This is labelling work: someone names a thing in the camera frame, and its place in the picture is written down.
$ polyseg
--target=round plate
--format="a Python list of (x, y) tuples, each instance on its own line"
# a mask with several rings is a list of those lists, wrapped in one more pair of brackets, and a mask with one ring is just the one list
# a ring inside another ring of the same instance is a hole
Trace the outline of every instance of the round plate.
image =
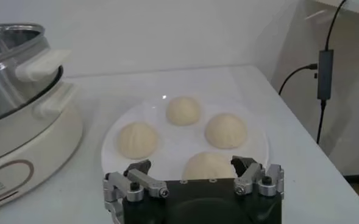
[[(119, 153), (116, 138), (121, 129), (135, 121), (145, 121), (159, 133), (158, 149), (148, 158), (152, 162), (149, 175), (159, 180), (181, 180), (187, 161), (200, 152), (218, 152), (229, 159), (233, 155), (251, 157), (266, 168), (269, 161), (269, 145), (266, 133), (257, 119), (242, 104), (232, 99), (215, 97), (194, 97), (201, 106), (200, 120), (190, 126), (178, 127), (166, 118), (166, 107), (176, 96), (163, 96), (144, 101), (123, 114), (107, 132), (102, 146), (101, 161), (104, 173), (123, 172), (129, 164), (139, 160), (128, 159)], [(204, 136), (207, 122), (219, 113), (233, 113), (245, 121), (247, 140), (237, 149), (217, 149), (211, 146)]]

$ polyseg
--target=white table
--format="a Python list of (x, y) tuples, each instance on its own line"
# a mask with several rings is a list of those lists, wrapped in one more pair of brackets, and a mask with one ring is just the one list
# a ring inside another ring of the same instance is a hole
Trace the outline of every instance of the white table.
[(34, 191), (0, 208), (0, 223), (111, 223), (101, 186), (101, 143), (124, 112), (183, 89), (240, 99), (264, 125), (271, 162), (285, 169), (283, 223), (359, 223), (359, 198), (259, 70), (220, 67), (68, 79), (80, 85), (84, 139), (74, 157)]

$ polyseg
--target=bread dough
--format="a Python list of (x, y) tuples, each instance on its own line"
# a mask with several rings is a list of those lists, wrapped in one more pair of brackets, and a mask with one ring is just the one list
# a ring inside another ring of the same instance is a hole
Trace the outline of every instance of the bread dough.
[(244, 122), (234, 114), (218, 114), (205, 129), (207, 141), (219, 149), (234, 149), (241, 146), (247, 138)]
[(182, 175), (183, 180), (235, 177), (228, 158), (216, 152), (202, 152), (191, 157)]
[(119, 152), (129, 159), (142, 159), (151, 155), (157, 144), (157, 132), (145, 122), (126, 125), (117, 137)]
[(166, 117), (170, 123), (177, 126), (187, 126), (196, 123), (201, 116), (198, 102), (191, 97), (176, 97), (170, 100), (166, 109)]

